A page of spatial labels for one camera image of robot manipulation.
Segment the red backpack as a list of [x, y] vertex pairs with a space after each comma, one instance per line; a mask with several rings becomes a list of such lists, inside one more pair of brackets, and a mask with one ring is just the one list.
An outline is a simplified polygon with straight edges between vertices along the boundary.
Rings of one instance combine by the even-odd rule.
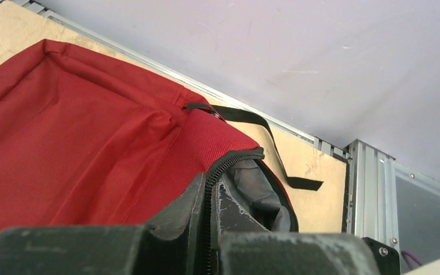
[[0, 231], [141, 224], [195, 178], [228, 175], [261, 224], [297, 232], [263, 148], [232, 122], [267, 126], [149, 70], [42, 40], [0, 65]]

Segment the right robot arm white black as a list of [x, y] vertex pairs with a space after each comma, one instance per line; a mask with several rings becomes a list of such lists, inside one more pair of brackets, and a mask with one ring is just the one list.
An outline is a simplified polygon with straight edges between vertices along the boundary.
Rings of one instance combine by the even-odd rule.
[[402, 274], [402, 261], [408, 267], [406, 274], [440, 274], [440, 259], [425, 263], [408, 250], [398, 252], [369, 237], [363, 237], [362, 240], [372, 252], [380, 274]]

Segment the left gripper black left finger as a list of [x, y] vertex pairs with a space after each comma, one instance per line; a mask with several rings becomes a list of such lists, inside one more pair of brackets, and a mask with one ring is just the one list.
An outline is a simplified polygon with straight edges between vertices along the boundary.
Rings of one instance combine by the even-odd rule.
[[11, 227], [0, 274], [194, 274], [205, 175], [140, 225]]

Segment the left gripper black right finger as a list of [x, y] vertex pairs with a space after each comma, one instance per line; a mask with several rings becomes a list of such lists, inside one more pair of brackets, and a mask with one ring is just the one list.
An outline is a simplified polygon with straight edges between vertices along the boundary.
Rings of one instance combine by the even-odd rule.
[[220, 180], [212, 198], [212, 274], [379, 274], [368, 246], [349, 234], [271, 232]]

